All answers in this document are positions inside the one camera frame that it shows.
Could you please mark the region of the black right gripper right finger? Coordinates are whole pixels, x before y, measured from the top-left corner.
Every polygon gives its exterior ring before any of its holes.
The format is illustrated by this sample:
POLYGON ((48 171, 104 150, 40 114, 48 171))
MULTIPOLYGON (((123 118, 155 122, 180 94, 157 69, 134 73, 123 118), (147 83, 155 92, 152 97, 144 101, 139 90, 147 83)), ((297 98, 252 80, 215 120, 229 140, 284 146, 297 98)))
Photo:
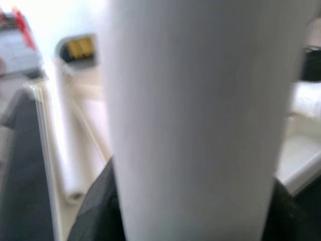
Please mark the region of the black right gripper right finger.
POLYGON ((265 223, 266 240, 320 240, 320 231, 285 186, 275 179, 265 223))

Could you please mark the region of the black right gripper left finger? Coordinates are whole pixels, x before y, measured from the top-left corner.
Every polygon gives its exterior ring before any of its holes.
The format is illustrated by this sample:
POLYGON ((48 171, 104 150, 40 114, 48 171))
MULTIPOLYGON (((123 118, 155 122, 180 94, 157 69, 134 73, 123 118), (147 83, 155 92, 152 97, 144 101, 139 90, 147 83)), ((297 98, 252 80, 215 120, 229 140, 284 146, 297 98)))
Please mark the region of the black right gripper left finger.
POLYGON ((69 240, 126 240, 112 159, 90 186, 69 240))

